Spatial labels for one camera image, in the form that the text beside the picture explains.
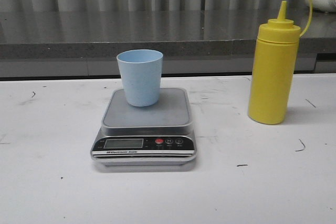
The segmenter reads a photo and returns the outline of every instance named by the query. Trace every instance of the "digital kitchen scale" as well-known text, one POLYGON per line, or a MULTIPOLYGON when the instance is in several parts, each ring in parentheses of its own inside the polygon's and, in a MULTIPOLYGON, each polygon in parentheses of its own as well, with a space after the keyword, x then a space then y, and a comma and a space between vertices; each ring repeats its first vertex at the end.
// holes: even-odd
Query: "digital kitchen scale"
POLYGON ((184 170, 196 152, 186 90, 161 88, 156 104, 136 107, 127 103, 120 89, 112 95, 91 157, 105 167, 121 170, 184 170))

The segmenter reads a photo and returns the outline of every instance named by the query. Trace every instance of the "plastic cup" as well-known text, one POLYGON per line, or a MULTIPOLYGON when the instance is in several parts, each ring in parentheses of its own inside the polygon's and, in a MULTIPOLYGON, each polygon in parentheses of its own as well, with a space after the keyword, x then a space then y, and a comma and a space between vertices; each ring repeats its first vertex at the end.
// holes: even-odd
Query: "plastic cup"
POLYGON ((143 107, 155 104, 160 97, 163 54, 149 49, 130 50, 117 56, 126 100, 143 107))

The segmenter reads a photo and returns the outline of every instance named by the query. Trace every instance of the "bottle cap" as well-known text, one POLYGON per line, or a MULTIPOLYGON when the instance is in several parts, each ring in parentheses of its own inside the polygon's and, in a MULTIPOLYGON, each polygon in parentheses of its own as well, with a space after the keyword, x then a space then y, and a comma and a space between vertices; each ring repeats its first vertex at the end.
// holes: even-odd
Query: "bottle cap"
POLYGON ((286 19, 287 2, 282 1, 278 18, 269 19, 259 27, 258 39, 272 43, 296 43, 299 41, 301 28, 294 21, 286 19))

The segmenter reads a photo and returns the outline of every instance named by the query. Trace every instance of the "white table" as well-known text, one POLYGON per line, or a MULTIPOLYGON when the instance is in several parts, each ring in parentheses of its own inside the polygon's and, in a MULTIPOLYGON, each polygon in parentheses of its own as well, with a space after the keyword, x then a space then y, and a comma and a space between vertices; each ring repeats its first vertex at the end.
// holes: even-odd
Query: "white table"
POLYGON ((188 91, 198 147, 189 172, 95 169, 90 148, 120 87, 0 82, 1 224, 336 223, 336 74, 296 75, 274 126, 246 114, 250 76, 163 78, 188 91))

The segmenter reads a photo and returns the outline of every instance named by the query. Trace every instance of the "red button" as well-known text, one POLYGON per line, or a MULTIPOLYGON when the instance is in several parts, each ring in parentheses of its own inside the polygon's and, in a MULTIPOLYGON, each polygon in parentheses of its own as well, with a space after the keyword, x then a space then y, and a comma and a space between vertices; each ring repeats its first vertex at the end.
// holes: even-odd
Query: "red button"
POLYGON ((156 142, 157 144, 162 144, 162 143, 164 142, 164 140, 161 139, 161 138, 157 138, 157 139, 155 140, 155 142, 156 142))

